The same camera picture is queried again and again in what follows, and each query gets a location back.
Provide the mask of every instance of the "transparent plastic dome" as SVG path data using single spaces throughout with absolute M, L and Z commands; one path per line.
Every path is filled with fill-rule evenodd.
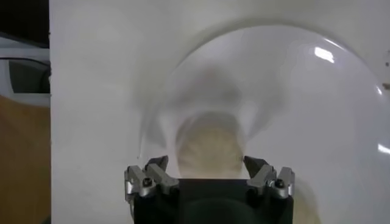
M 144 124 L 140 163 L 168 155 L 172 177 L 248 178 L 237 161 L 262 158 L 295 172 L 294 216 L 306 223 L 387 220 L 388 98 L 358 57 L 316 33 L 261 26 L 211 40 L 167 79 Z M 195 161 L 179 158 L 188 148 Z

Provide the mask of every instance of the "screw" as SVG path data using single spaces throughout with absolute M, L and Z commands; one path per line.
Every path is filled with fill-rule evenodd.
M 150 177 L 147 177 L 142 181 L 142 186 L 144 187 L 150 187 L 152 184 L 153 180 Z
M 276 179 L 275 180 L 275 187 L 277 187 L 277 188 L 284 188 L 285 187 L 285 182 L 283 182 L 282 179 Z

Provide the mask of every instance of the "wooden surface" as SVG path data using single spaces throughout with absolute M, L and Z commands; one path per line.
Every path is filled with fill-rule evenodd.
M 50 109 L 0 96 L 0 223 L 42 223 L 50 174 Z

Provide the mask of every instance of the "bolt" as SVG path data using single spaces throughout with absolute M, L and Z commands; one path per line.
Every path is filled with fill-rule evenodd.
M 150 187 L 152 186 L 152 184 L 153 184 L 153 180 L 150 177 L 147 177 L 142 181 L 143 187 Z
M 285 182 L 283 182 L 282 179 L 276 179 L 275 180 L 275 187 L 277 187 L 277 188 L 284 188 L 285 187 Z

